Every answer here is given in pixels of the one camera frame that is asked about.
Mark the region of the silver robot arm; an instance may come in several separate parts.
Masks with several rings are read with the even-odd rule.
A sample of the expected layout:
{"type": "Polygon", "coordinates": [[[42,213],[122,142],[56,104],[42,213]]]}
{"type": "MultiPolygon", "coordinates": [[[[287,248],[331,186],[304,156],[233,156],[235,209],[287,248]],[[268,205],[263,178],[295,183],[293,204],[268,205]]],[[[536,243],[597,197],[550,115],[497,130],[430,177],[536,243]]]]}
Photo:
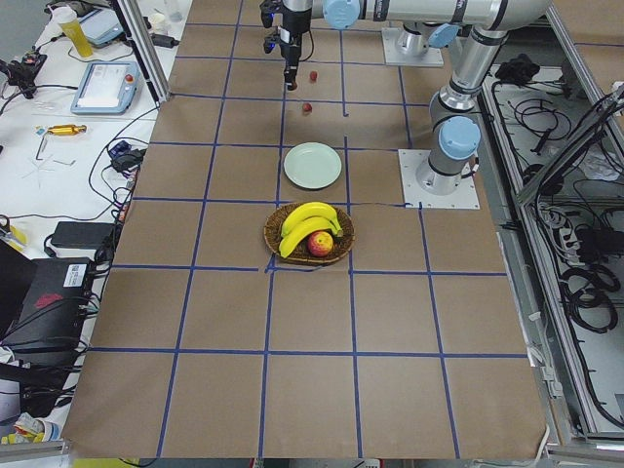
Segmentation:
{"type": "Polygon", "coordinates": [[[436,143],[415,172],[424,190],[446,196],[456,190],[465,164],[479,146],[480,128],[465,114],[475,107],[475,96],[508,32],[537,20],[550,5],[549,1],[314,1],[312,17],[324,18],[334,29],[345,29],[356,20],[471,27],[448,84],[430,102],[436,143]]]}
{"type": "MultiPolygon", "coordinates": [[[[364,1],[263,1],[259,5],[265,28],[264,52],[280,48],[285,61],[284,82],[288,90],[297,88],[296,75],[302,58],[302,40],[311,33],[311,20],[322,17],[336,30],[351,27],[365,14],[364,1]]],[[[400,62],[408,57],[423,58],[431,49],[442,49],[455,38],[460,26],[449,23],[406,21],[401,29],[386,28],[400,62]]]]}

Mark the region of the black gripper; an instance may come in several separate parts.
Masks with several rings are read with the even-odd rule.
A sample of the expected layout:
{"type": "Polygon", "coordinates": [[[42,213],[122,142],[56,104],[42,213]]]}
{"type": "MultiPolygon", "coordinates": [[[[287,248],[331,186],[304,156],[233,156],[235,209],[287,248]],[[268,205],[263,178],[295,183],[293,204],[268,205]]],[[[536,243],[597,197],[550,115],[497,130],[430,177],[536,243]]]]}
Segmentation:
{"type": "Polygon", "coordinates": [[[312,0],[264,0],[259,5],[263,27],[272,29],[264,38],[263,51],[270,54],[280,46],[286,84],[296,83],[302,37],[310,31],[312,8],[312,0]]]}

